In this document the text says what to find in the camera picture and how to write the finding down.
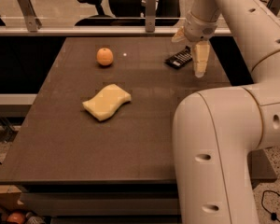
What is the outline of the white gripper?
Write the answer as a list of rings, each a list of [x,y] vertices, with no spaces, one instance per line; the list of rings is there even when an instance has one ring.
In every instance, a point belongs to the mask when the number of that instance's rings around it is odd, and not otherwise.
[[[181,26],[172,37],[174,43],[186,39],[190,42],[198,42],[192,47],[193,69],[194,75],[197,78],[203,77],[206,72],[210,44],[205,40],[209,40],[214,35],[217,28],[217,20],[217,10],[210,15],[206,13],[195,15],[192,11],[189,11],[184,22],[184,27]]]

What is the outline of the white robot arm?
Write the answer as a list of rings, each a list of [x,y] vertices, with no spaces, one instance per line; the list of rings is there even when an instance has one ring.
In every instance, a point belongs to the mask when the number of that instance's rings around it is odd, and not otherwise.
[[[178,105],[173,152],[183,224],[259,224],[247,155],[280,144],[280,20],[260,0],[195,0],[185,36],[224,17],[253,78]]]

